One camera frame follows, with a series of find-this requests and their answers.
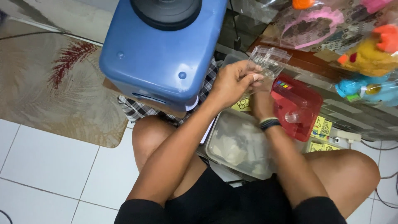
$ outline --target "black wristband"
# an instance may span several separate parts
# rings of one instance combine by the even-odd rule
[[[260,122],[260,129],[261,129],[261,131],[265,131],[268,128],[275,126],[275,125],[281,125],[281,123],[278,121],[278,119],[277,118],[268,118],[268,119],[262,120]]]

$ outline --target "skin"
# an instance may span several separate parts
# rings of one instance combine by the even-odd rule
[[[240,61],[221,69],[205,102],[178,129],[156,116],[136,123],[133,149],[140,175],[127,200],[145,199],[164,206],[168,199],[193,186],[206,169],[195,150],[210,122],[261,78],[245,71],[246,64],[247,61]],[[251,108],[258,120],[273,117],[269,92],[254,94]],[[272,145],[278,178],[292,207],[314,196],[326,196],[347,218],[380,181],[375,162],[360,152],[346,149],[302,155],[280,126],[269,128],[265,135]]]

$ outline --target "floor mat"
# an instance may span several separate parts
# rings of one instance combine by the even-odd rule
[[[0,38],[45,31],[15,20]],[[127,119],[117,95],[103,88],[101,47],[60,34],[0,40],[0,118],[114,148]]]

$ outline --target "red plastic case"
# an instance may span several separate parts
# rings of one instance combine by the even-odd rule
[[[281,73],[273,83],[271,96],[275,99],[275,116],[286,133],[299,141],[308,141],[323,103],[321,95]]]

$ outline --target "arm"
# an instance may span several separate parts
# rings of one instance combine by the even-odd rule
[[[253,114],[259,120],[274,117],[273,99],[269,92],[254,94],[251,103]],[[293,208],[312,197],[328,197],[318,176],[281,126],[268,128],[265,135],[271,144],[279,181]]]
[[[210,94],[199,109],[148,158],[127,200],[145,199],[162,206],[176,190],[210,122],[236,103],[259,78],[250,74],[239,81],[247,61],[227,65],[217,74]]]

